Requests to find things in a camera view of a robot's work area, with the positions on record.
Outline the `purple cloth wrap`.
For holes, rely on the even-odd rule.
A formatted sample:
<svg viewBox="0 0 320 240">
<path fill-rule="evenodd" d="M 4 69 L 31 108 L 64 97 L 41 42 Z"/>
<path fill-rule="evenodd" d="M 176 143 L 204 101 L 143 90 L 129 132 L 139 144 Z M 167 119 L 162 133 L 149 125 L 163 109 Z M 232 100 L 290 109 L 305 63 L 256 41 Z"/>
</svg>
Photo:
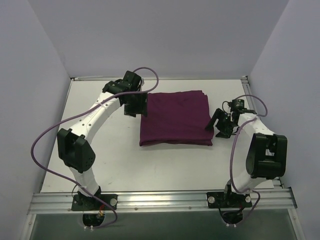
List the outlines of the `purple cloth wrap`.
<svg viewBox="0 0 320 240">
<path fill-rule="evenodd" d="M 161 143 L 212 146 L 208 96 L 201 90 L 150 93 L 147 116 L 140 121 L 139 145 Z"/>
</svg>

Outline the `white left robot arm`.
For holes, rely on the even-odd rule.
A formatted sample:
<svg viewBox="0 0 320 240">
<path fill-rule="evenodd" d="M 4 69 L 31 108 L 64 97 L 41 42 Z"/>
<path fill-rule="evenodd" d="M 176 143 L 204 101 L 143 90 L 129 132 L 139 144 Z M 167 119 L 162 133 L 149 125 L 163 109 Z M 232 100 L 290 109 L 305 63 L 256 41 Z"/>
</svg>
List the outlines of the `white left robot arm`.
<svg viewBox="0 0 320 240">
<path fill-rule="evenodd" d="M 105 121 L 120 107 L 124 115 L 147 115 L 147 91 L 142 90 L 143 79 L 134 75 L 105 84 L 95 103 L 69 129 L 57 133 L 58 156 L 71 170 L 78 191 L 84 195 L 83 204 L 90 210 L 100 206 L 100 186 L 96 182 L 92 166 L 96 154 L 91 147 L 93 138 Z"/>
</svg>

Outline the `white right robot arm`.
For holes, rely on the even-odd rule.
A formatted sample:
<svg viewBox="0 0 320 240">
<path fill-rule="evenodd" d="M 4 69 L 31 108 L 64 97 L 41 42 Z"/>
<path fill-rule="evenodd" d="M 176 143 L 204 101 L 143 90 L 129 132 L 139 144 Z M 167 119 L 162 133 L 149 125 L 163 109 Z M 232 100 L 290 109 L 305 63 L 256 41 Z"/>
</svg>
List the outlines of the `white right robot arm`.
<svg viewBox="0 0 320 240">
<path fill-rule="evenodd" d="M 268 129 L 254 110 L 236 110 L 226 113 L 217 108 L 205 127 L 211 131 L 217 128 L 217 138 L 229 139 L 237 128 L 231 146 L 229 178 L 230 188 L 222 193 L 223 203 L 234 206 L 240 201 L 240 195 L 253 191 L 259 184 L 282 177 L 286 171 L 288 139 Z M 251 138 L 245 159 L 245 170 L 234 176 L 233 163 L 237 140 L 241 133 Z"/>
</svg>

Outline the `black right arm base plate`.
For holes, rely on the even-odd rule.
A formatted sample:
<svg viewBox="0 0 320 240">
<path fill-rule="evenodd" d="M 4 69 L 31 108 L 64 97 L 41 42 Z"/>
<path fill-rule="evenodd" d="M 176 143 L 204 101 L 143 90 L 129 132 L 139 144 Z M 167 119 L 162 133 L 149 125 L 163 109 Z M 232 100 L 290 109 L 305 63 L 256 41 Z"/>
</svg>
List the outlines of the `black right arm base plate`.
<svg viewBox="0 0 320 240">
<path fill-rule="evenodd" d="M 207 205 L 210 209 L 218 208 L 249 208 L 252 206 L 249 194 L 237 194 L 234 192 L 210 191 L 206 193 Z"/>
</svg>

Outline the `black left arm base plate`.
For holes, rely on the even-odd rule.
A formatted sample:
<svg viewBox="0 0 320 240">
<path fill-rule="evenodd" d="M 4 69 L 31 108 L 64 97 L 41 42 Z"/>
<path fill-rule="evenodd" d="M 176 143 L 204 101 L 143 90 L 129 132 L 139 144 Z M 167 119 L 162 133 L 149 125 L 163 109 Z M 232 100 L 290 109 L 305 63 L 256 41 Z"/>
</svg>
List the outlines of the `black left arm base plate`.
<svg viewBox="0 0 320 240">
<path fill-rule="evenodd" d="M 85 196 L 78 192 L 73 196 L 71 210 L 75 212 L 85 212 L 85 211 L 98 211 L 98 210 L 105 210 L 110 211 L 111 209 L 117 209 L 118 203 L 118 195 L 117 194 L 107 194 L 101 193 L 97 196 L 99 199 L 107 203 L 110 207 L 103 205 L 102 202 L 99 200 Z"/>
</svg>

